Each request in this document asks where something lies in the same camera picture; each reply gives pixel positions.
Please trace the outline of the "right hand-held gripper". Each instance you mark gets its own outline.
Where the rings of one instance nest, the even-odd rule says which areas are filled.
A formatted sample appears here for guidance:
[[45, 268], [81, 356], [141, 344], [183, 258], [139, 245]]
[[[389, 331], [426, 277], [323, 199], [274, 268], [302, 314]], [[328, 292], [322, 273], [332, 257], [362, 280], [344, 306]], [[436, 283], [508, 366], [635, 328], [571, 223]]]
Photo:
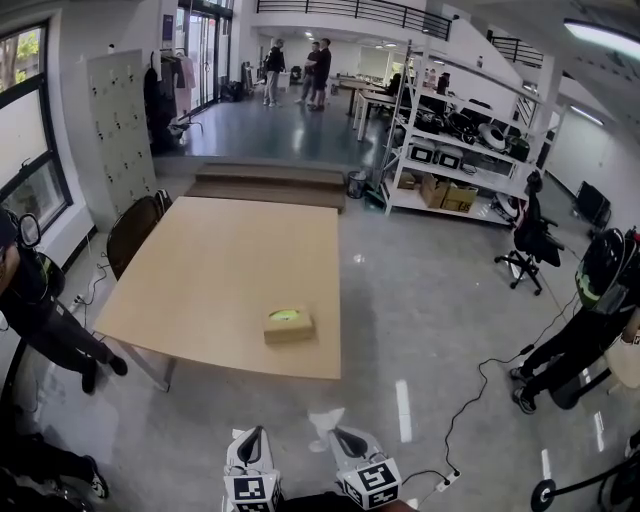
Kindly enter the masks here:
[[399, 499], [401, 475], [393, 458], [355, 469], [357, 464], [384, 454], [376, 438], [351, 427], [333, 428], [328, 433], [329, 446], [339, 470], [342, 490], [362, 510], [374, 510]]

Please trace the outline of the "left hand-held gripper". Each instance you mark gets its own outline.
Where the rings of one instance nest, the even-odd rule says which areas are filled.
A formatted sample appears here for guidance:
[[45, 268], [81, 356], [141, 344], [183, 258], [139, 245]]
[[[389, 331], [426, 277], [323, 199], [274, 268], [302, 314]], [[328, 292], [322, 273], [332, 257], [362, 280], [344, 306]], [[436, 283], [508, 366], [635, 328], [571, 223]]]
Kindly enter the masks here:
[[[227, 450], [227, 464], [251, 469], [272, 469], [273, 459], [268, 434], [256, 426], [237, 435]], [[277, 510], [281, 501], [281, 473], [253, 471], [224, 477], [224, 511]]]

